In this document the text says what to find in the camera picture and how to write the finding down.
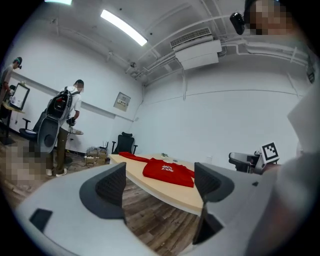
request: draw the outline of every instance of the person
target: person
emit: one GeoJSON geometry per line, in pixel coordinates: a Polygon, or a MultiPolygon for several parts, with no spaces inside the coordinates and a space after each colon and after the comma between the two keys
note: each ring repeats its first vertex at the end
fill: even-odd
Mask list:
{"type": "MultiPolygon", "coordinates": [[[[77,80],[73,86],[68,86],[66,89],[71,93],[83,92],[85,87],[85,83],[82,80],[77,80]]],[[[81,95],[75,94],[72,97],[72,104],[70,108],[70,112],[75,110],[75,115],[72,117],[73,120],[76,120],[80,115],[80,107],[81,107],[81,95]]],[[[61,127],[59,128],[59,133],[57,137],[57,166],[55,168],[55,176],[60,177],[67,174],[67,169],[64,168],[65,163],[65,150],[66,143],[68,138],[68,132],[70,125],[67,123],[67,119],[63,121],[61,127]]],[[[52,151],[46,158],[46,174],[48,176],[52,176],[54,172],[54,152],[52,151]]]]}
{"type": "Polygon", "coordinates": [[[16,58],[2,73],[0,80],[0,106],[4,101],[6,92],[10,93],[9,81],[12,75],[12,71],[21,67],[22,58],[16,58]]]}

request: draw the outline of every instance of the air conditioner unit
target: air conditioner unit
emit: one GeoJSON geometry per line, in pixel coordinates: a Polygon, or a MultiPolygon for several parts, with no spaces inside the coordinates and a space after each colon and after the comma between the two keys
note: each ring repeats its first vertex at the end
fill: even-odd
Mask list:
{"type": "Polygon", "coordinates": [[[170,45],[185,70],[218,63],[222,51],[220,40],[214,40],[208,27],[184,34],[170,45]]]}

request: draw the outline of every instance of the white t-shirt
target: white t-shirt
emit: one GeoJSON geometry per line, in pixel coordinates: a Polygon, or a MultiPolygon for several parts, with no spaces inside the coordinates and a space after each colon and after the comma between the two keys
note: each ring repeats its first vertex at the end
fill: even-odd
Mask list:
{"type": "MultiPolygon", "coordinates": [[[[78,89],[74,86],[68,86],[66,88],[70,93],[75,93],[78,91],[78,89]]],[[[72,113],[72,110],[75,110],[75,111],[80,111],[80,108],[81,108],[81,95],[78,93],[76,95],[74,95],[72,97],[72,104],[71,104],[71,108],[70,108],[70,114],[72,113]]],[[[63,124],[61,125],[61,128],[68,131],[69,130],[69,124],[67,124],[67,120],[65,120],[63,122],[63,124]]]]}

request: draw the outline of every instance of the air vent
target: air vent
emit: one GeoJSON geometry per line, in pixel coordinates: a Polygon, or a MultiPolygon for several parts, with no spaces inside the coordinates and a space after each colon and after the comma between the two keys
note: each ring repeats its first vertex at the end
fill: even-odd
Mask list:
{"type": "Polygon", "coordinates": [[[208,27],[205,27],[205,28],[190,32],[188,34],[184,34],[183,36],[180,36],[177,39],[172,40],[170,42],[170,45],[171,45],[171,48],[174,48],[174,47],[181,45],[185,42],[189,42],[189,41],[197,39],[197,38],[209,36],[211,34],[212,33],[210,32],[210,29],[208,27]]]}

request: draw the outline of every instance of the white graphic print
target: white graphic print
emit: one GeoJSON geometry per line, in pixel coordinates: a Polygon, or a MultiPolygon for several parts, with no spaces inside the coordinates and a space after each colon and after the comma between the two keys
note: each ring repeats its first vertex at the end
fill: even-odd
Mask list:
{"type": "Polygon", "coordinates": [[[169,172],[173,172],[174,171],[174,170],[172,170],[172,167],[167,166],[167,165],[162,166],[161,170],[165,170],[165,171],[169,171],[169,172]]]}

